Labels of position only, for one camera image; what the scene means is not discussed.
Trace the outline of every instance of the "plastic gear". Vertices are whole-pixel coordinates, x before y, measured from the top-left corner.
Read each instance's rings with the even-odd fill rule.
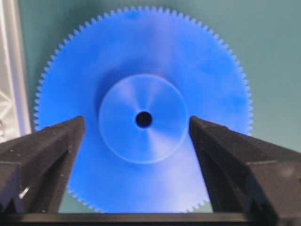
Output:
[[[98,16],[64,44],[42,74],[35,122],[84,116],[70,192],[106,212],[183,212],[209,201],[189,117],[244,134],[252,122],[245,74],[218,35],[182,13],[139,7]]]

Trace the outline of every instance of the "blue gear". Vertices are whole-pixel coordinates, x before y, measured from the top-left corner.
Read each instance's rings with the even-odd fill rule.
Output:
[[[106,212],[181,212],[208,201],[189,117],[250,130],[242,69],[213,31],[159,8],[75,30],[42,74],[37,129],[86,124],[69,189]]]

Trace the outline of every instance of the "center hole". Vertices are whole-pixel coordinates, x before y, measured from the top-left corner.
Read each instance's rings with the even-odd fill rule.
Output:
[[[142,128],[149,127],[151,125],[152,117],[148,112],[140,112],[136,116],[136,123]]]

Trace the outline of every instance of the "metal frame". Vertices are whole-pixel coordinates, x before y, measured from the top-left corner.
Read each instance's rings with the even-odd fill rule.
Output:
[[[17,0],[0,0],[0,143],[31,132]]]

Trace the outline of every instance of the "teal background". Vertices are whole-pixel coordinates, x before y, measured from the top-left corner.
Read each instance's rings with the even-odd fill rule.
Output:
[[[301,1],[299,0],[19,0],[30,108],[46,62],[86,20],[125,6],[162,6],[202,21],[229,44],[253,99],[252,134],[301,152]],[[89,212],[66,195],[62,211]],[[200,211],[210,211],[210,205]]]

